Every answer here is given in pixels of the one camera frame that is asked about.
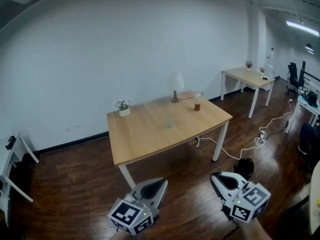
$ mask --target lamp shade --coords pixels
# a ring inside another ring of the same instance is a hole
[[[171,91],[179,91],[185,88],[181,73],[174,72],[169,76],[168,87]]]

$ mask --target wooden table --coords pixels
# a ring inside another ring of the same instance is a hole
[[[272,89],[274,87],[274,82],[275,82],[274,78],[269,78],[269,80],[263,80],[257,72],[247,71],[246,67],[238,67],[238,68],[224,70],[222,71],[221,97],[220,97],[222,101],[224,100],[226,76],[237,79],[241,82],[242,93],[244,92],[245,84],[252,86],[254,88],[255,92],[254,92],[254,97],[253,97],[253,101],[252,101],[252,105],[249,113],[249,118],[252,118],[252,114],[254,113],[259,89],[266,85],[271,84],[268,98],[266,99],[266,103],[265,103],[265,106],[268,107]]]
[[[195,111],[194,96],[193,91],[186,91],[178,94],[179,103],[172,103],[172,96],[169,96],[135,105],[127,117],[120,117],[117,111],[107,114],[113,162],[132,189],[135,183],[126,164],[222,126],[212,159],[219,158],[232,116],[205,99],[201,101],[200,111]]]
[[[320,162],[315,166],[310,183],[310,199],[309,199],[309,225],[313,235],[320,226],[320,207],[317,201],[320,199]]]

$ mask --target brown drink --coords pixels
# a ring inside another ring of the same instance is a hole
[[[201,104],[194,104],[194,110],[199,111],[200,110],[200,105]]]

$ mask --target table top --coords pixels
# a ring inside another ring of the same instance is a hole
[[[229,77],[238,79],[256,88],[264,87],[275,81],[275,79],[272,77],[269,78],[269,80],[263,80],[261,76],[258,74],[258,72],[247,71],[246,67],[232,68],[232,69],[224,70],[223,72]]]
[[[130,108],[120,117],[118,111],[107,114],[113,162],[116,166],[155,155],[229,121],[232,116],[204,98],[195,111],[194,92],[159,98]]]
[[[309,225],[311,234],[315,233],[320,226],[320,207],[317,206],[317,201],[320,199],[320,161],[315,166],[310,183],[309,196]]]

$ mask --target table lamp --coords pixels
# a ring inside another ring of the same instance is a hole
[[[169,76],[168,86],[171,91],[173,91],[173,103],[178,103],[179,99],[177,97],[177,91],[185,88],[184,80],[182,79],[181,73],[175,72]]]

